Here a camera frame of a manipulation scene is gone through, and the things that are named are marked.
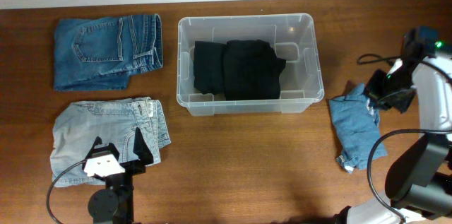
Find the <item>small black garment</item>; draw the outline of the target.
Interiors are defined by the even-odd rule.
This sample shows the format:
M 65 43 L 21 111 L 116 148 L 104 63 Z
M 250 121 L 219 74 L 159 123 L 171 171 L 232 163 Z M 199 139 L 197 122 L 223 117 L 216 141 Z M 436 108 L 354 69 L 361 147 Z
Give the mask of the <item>small black garment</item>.
M 224 92 L 222 61 L 226 47 L 215 42 L 195 42 L 194 87 L 202 94 Z

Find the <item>large black garment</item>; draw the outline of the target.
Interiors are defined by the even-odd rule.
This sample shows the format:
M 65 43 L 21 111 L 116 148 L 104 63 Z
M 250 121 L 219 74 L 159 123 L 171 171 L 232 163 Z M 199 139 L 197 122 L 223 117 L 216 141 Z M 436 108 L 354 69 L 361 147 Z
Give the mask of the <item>large black garment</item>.
M 280 75 L 286 60 L 263 40 L 231 40 L 223 56 L 224 94 L 232 100 L 280 97 Z

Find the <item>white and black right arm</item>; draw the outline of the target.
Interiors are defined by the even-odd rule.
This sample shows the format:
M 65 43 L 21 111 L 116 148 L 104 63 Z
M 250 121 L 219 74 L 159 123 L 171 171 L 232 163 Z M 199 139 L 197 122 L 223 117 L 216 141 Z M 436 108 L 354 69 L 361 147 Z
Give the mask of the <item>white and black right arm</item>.
M 438 32 L 420 26 L 407 32 L 402 50 L 387 73 L 377 70 L 364 93 L 376 107 L 404 112 L 418 99 L 420 126 L 399 129 L 376 141 L 371 153 L 391 136 L 419 139 L 389 168 L 385 194 L 343 209 L 340 223 L 414 223 L 451 217 L 451 176 L 439 172 L 451 164 L 451 45 Z

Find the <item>blue denim shirt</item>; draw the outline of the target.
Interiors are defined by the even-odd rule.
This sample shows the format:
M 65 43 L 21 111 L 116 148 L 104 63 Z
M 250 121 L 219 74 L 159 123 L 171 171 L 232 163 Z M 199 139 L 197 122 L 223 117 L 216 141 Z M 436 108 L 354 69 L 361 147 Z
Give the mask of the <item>blue denim shirt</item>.
M 364 89 L 365 84 L 360 83 L 348 94 L 328 101 L 331 121 L 343 147 L 336 161 L 348 173 L 367 168 L 370 151 L 381 137 L 379 111 Z

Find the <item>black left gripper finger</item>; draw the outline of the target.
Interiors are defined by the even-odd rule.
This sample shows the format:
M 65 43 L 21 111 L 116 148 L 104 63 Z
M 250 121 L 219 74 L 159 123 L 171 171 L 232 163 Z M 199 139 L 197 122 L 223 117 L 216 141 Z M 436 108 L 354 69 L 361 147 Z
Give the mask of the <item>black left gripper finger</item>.
M 89 160 L 105 155 L 113 155 L 115 160 L 119 159 L 119 151 L 116 146 L 113 143 L 103 143 L 102 139 L 98 136 L 95 139 L 91 149 L 88 151 L 85 159 Z
M 150 165 L 154 163 L 154 157 L 149 147 L 147 146 L 141 130 L 137 127 L 135 130 L 135 138 L 133 144 L 133 153 L 138 156 L 138 159 L 144 165 Z

